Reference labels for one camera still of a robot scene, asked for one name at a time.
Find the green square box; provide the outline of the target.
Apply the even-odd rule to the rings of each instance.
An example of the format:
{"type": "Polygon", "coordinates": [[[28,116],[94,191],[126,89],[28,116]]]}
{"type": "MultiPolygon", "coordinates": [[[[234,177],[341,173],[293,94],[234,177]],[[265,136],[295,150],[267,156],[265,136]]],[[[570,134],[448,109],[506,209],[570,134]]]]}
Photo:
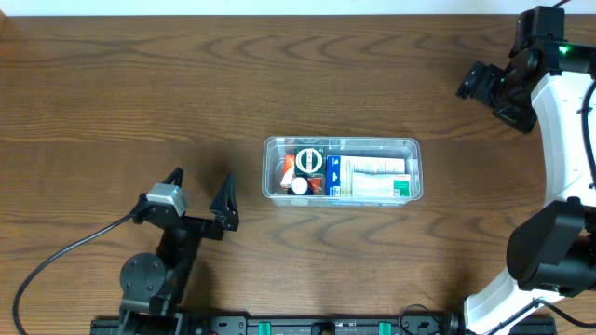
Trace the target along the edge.
{"type": "Polygon", "coordinates": [[[325,150],[322,147],[299,147],[295,151],[295,173],[300,177],[322,176],[325,150]]]}

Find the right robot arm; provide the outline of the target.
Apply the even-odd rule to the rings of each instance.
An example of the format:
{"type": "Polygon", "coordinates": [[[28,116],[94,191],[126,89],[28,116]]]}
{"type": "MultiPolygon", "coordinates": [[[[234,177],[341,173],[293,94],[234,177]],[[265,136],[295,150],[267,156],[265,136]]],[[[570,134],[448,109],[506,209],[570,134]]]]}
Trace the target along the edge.
{"type": "Polygon", "coordinates": [[[540,127],[545,200],[511,234],[505,270],[466,298],[473,334],[507,334],[539,308],[595,288],[595,49],[532,38],[509,57],[506,69],[476,63],[456,95],[522,133],[540,127]]]}

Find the clear plastic container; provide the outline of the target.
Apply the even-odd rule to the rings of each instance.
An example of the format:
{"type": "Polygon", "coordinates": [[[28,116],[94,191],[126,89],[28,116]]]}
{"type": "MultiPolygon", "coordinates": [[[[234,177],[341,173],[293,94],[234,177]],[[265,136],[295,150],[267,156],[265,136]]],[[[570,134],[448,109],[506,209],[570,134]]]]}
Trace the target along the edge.
{"type": "Polygon", "coordinates": [[[375,137],[271,137],[264,143],[262,191],[278,206],[304,207],[401,207],[422,197],[423,169],[419,143],[411,138],[375,137]],[[320,194],[288,195],[280,186],[284,157],[299,147],[322,147],[325,150],[323,189],[320,194]],[[326,170],[329,155],[348,155],[405,160],[411,175],[408,198],[333,197],[326,195],[326,170]]]}

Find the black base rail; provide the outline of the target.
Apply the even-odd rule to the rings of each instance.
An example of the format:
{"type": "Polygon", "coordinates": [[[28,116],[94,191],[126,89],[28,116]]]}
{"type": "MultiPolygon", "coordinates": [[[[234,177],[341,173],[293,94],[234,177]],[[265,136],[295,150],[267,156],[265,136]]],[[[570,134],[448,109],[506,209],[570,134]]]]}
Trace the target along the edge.
{"type": "Polygon", "coordinates": [[[117,334],[203,334],[203,335],[400,335],[465,334],[453,319],[441,316],[406,315],[401,320],[360,319],[289,319],[220,316],[192,319],[134,315],[128,321],[94,320],[90,335],[117,334]]]}

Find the red cardboard box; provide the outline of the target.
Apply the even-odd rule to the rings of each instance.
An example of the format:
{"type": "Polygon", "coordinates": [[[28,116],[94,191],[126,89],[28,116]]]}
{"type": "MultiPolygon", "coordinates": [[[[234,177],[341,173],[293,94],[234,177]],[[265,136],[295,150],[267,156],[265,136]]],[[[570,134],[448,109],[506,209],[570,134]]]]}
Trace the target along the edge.
{"type": "MultiPolygon", "coordinates": [[[[297,176],[295,173],[295,154],[286,154],[284,157],[282,177],[281,177],[279,184],[283,189],[285,189],[288,192],[288,189],[291,186],[291,182],[296,177],[300,177],[300,176],[297,176]]],[[[320,177],[314,176],[314,177],[303,177],[303,178],[308,180],[309,186],[313,190],[313,194],[320,194],[322,192],[324,173],[320,177]]]]}

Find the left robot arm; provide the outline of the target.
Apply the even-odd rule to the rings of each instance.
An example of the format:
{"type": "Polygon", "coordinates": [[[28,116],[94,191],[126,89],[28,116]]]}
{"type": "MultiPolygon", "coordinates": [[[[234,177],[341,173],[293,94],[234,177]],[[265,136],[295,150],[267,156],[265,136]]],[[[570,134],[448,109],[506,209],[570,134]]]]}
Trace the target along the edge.
{"type": "Polygon", "coordinates": [[[210,204],[212,219],[186,214],[182,183],[183,170],[177,167],[141,194],[130,212],[134,223],[149,222],[161,229],[162,235],[155,252],[136,254],[121,269],[119,334],[207,332],[202,317],[186,312],[181,303],[201,241],[221,240],[226,231],[238,228],[236,178],[228,175],[215,195],[210,204]]]}

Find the dark bottle white cap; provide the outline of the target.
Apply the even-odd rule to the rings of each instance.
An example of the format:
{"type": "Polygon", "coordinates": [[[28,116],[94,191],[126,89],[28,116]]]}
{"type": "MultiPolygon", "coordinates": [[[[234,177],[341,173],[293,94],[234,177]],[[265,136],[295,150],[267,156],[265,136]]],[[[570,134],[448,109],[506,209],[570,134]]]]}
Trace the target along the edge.
{"type": "Polygon", "coordinates": [[[288,189],[288,195],[312,195],[313,190],[310,188],[308,180],[303,177],[296,177],[288,189]]]}

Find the blue illustrated box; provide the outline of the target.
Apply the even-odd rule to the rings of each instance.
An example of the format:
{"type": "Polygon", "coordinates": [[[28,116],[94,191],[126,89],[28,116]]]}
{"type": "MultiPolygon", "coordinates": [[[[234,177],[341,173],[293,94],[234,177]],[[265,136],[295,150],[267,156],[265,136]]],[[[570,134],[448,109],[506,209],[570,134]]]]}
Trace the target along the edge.
{"type": "Polygon", "coordinates": [[[401,158],[329,155],[326,170],[326,195],[333,197],[370,197],[352,195],[351,186],[355,173],[408,174],[406,172],[405,160],[401,158]]]}

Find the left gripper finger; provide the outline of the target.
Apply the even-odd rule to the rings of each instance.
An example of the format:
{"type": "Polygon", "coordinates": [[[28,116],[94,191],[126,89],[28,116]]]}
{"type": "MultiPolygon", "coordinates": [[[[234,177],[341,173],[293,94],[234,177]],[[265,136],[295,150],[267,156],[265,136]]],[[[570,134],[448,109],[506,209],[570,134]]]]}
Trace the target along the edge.
{"type": "Polygon", "coordinates": [[[175,168],[166,179],[163,180],[165,184],[173,184],[181,187],[183,184],[183,169],[181,167],[175,168]]]}
{"type": "Polygon", "coordinates": [[[226,177],[210,205],[210,211],[224,230],[237,230],[239,214],[236,201],[236,177],[234,174],[229,174],[226,177]]]}

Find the white green box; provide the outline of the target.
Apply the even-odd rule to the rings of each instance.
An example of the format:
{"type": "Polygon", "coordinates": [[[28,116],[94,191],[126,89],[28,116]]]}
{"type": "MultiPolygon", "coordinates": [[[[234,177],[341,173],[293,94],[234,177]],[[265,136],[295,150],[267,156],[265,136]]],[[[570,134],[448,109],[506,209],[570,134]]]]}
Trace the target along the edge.
{"type": "Polygon", "coordinates": [[[351,191],[353,196],[410,197],[411,176],[409,174],[355,173],[351,191]]]}

